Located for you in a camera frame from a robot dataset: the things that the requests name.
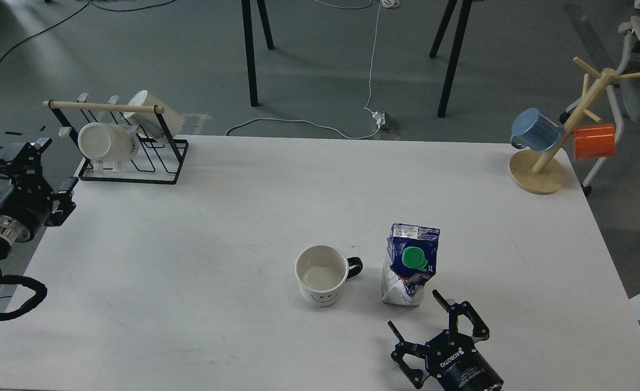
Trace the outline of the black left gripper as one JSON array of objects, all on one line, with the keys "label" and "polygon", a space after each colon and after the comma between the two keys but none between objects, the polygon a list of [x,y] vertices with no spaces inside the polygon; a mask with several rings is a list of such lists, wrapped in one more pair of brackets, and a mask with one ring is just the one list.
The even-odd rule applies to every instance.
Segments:
[{"label": "black left gripper", "polygon": [[62,226],[76,208],[77,176],[67,178],[54,193],[43,176],[41,155],[50,144],[49,137],[12,143],[0,156],[0,174],[11,183],[0,193],[0,236],[7,242],[30,242],[44,224]]}]

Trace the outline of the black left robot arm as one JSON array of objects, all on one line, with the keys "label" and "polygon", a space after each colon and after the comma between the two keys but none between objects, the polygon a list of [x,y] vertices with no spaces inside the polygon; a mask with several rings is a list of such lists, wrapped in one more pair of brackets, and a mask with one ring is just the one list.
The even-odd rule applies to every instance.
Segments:
[{"label": "black left robot arm", "polygon": [[[51,143],[51,138],[13,143],[0,156],[0,180],[9,181],[0,192],[0,260],[9,257],[15,243],[34,240],[40,228],[63,225],[76,208],[73,201],[79,181],[76,176],[67,178],[58,189],[53,189],[44,177],[41,156]],[[5,274],[0,268],[0,292],[9,285],[26,287],[34,294],[18,309],[0,312],[0,322],[31,312],[48,292],[42,282],[24,275]]]}]

